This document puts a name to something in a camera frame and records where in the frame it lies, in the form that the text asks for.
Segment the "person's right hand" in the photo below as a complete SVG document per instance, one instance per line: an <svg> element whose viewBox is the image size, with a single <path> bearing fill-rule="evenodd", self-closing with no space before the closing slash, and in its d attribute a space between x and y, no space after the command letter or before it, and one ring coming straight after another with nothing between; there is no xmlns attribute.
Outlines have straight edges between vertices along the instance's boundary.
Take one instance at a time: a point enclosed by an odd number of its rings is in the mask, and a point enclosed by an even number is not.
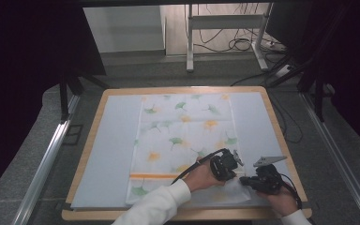
<svg viewBox="0 0 360 225"><path fill-rule="evenodd" d="M282 187L279 190L279 193L274 195L269 195L260 191L257 191L256 194L267 200L271 204L272 208L282 217L289 216L298 210L296 199L285 187Z"/></svg>

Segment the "white cabinet panel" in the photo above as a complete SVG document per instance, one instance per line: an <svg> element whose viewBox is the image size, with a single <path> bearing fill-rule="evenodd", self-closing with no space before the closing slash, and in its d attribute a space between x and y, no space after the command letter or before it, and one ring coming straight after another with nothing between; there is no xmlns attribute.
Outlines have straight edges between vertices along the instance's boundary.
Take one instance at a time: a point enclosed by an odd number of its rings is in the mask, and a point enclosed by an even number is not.
<svg viewBox="0 0 360 225"><path fill-rule="evenodd" d="M83 12L100 53L165 49L160 6L85 7Z"/></svg>

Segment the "black metal stand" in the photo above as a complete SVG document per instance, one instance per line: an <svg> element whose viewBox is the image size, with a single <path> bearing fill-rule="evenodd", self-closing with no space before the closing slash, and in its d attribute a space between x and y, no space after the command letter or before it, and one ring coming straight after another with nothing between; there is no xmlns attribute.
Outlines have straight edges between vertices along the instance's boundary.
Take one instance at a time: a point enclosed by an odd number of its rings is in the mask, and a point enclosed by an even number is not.
<svg viewBox="0 0 360 225"><path fill-rule="evenodd" d="M300 93L309 91L312 85L315 85L314 92L314 112L321 122L323 119L323 74L321 69L323 61L329 48L330 41L334 38L341 22L343 21L350 4L339 2L333 9L329 17L326 19L325 24L321 25L316 31L317 40L312 42L312 50L308 60L297 66L294 70L286 73L280 78L270 82L267 88L275 88L280 84L288 81L290 78L302 73L298 84L297 90Z"/></svg>
<svg viewBox="0 0 360 225"><path fill-rule="evenodd" d="M75 96L79 96L83 93L83 85L80 78L85 78L87 81L103 88L110 89L111 86L101 81L95 76L85 73L79 69L73 69L71 71L62 72L59 76L59 91L60 91L60 107L61 107L61 123L64 124L69 118L69 106L68 106L68 90Z"/></svg>

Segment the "white power strip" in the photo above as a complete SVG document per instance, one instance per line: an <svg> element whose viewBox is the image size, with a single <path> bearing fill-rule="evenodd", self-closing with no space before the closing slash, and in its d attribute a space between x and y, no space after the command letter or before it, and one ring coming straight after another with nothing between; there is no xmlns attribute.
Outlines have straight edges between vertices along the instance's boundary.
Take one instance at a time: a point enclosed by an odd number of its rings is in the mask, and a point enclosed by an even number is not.
<svg viewBox="0 0 360 225"><path fill-rule="evenodd" d="M281 68L281 69L276 73L276 77L280 78L280 77L284 76L285 74L287 74L288 72L290 72L291 70L293 70L293 66L291 66L291 65L285 65L283 68Z"/></svg>

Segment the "pale blue table mat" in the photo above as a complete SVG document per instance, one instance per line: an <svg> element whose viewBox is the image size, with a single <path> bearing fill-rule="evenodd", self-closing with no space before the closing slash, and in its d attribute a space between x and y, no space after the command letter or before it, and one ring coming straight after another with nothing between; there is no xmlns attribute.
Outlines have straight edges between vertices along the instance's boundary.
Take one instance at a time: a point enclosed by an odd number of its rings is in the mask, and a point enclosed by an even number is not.
<svg viewBox="0 0 360 225"><path fill-rule="evenodd" d="M289 171L289 159L279 144L279 133L268 113L262 93L232 92L206 93L229 94L245 173L238 177L252 176L253 164L261 157L286 159L276 162L280 173ZM116 209L128 208L126 203L128 179L138 131L141 97L145 95L109 96L103 105L103 113L93 139L91 153L80 184L75 192L71 208Z"/></svg>

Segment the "person's left hand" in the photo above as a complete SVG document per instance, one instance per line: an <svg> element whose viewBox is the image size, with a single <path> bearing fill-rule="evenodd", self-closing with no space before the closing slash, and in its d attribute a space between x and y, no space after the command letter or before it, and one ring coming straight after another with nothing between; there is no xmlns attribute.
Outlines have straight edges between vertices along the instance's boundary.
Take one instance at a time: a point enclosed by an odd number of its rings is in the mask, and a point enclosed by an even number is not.
<svg viewBox="0 0 360 225"><path fill-rule="evenodd" d="M187 184L191 192L206 189L214 186L224 186L224 181L219 181L212 174L210 162L205 161L197 168L192 170L185 178L184 182Z"/></svg>

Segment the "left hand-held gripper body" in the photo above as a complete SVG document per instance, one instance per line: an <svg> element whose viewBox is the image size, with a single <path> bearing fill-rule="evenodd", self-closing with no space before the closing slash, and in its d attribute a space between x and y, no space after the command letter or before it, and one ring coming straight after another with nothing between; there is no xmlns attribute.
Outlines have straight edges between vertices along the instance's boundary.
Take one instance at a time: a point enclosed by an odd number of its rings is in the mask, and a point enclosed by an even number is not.
<svg viewBox="0 0 360 225"><path fill-rule="evenodd" d="M244 163L236 150L231 152L226 148L219 149L210 157L210 168L218 181L233 179L236 176L234 170L243 165Z"/></svg>

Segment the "white leaf print cloth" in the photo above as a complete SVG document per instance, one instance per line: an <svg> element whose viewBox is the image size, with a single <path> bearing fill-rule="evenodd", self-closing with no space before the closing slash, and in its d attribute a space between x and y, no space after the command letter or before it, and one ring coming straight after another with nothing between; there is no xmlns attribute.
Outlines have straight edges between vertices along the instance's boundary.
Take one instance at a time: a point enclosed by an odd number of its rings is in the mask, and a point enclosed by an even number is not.
<svg viewBox="0 0 360 225"><path fill-rule="evenodd" d="M141 97L126 203L170 185L196 158L213 153L222 159L225 150L235 160L235 175L243 175L229 94Z"/></svg>

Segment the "white metal desk frame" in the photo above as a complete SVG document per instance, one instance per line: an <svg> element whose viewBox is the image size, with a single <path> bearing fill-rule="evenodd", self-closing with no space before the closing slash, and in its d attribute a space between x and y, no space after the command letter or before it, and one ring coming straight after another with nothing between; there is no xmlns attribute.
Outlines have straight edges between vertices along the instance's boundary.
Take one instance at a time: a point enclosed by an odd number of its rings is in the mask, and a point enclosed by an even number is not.
<svg viewBox="0 0 360 225"><path fill-rule="evenodd" d="M267 71L268 66L263 58L261 44L271 8L272 3L269 3L263 14L193 16L192 5L189 5L187 15L187 72L194 70L193 31L210 29L258 29L259 33L256 39L251 42L251 47L261 70Z"/></svg>

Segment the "dark curtain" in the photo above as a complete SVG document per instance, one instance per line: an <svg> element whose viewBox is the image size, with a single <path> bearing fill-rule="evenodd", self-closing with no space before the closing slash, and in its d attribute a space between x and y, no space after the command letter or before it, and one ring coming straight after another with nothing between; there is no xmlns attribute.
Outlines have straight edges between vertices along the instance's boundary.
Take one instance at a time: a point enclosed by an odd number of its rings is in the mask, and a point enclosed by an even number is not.
<svg viewBox="0 0 360 225"><path fill-rule="evenodd" d="M300 59L307 60L317 51L336 12L344 6L346 12L323 54L317 58L322 80L332 85L332 103L343 118L360 136L360 0L307 0L303 42L306 47Z"/></svg>
<svg viewBox="0 0 360 225"><path fill-rule="evenodd" d="M46 90L105 72L80 0L0 0L0 178Z"/></svg>

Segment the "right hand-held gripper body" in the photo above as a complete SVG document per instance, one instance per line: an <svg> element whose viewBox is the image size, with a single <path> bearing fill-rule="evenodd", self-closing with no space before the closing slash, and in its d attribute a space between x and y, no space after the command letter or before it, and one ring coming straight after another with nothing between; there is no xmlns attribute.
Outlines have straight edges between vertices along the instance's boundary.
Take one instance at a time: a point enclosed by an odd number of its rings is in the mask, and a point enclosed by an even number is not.
<svg viewBox="0 0 360 225"><path fill-rule="evenodd" d="M253 166L256 167L257 181L252 188L265 194L278 194L283 180L274 163L284 159L284 156L261 157L255 162Z"/></svg>

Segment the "aluminium rail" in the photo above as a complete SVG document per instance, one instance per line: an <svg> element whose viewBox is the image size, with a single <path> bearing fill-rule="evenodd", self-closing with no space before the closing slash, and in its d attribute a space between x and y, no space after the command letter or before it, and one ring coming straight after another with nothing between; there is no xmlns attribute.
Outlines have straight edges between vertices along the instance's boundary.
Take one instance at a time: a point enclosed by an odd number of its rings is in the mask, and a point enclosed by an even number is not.
<svg viewBox="0 0 360 225"><path fill-rule="evenodd" d="M26 225L28 223L35 205L38 202L38 197L47 181L50 170L53 167L62 142L68 132L68 128L78 106L79 100L80 98L78 96L71 97L69 104L67 105L67 119L57 126L54 134L52 135L52 139L10 225Z"/></svg>
<svg viewBox="0 0 360 225"><path fill-rule="evenodd" d="M321 121L321 119L318 117L318 115L315 113L315 110L313 109L313 101L310 99L308 94L299 93L299 97L303 100L304 105L307 109L307 112L318 130L318 133L320 134L326 149L328 150L331 158L333 159L335 165L337 166L337 169L339 170L339 173L341 174L346 187L351 192L352 197L357 204L359 210L360 210L360 183L357 180L356 176L354 175L351 167L347 163L345 157L340 152L340 149L335 142L332 134L328 130L326 124Z"/></svg>

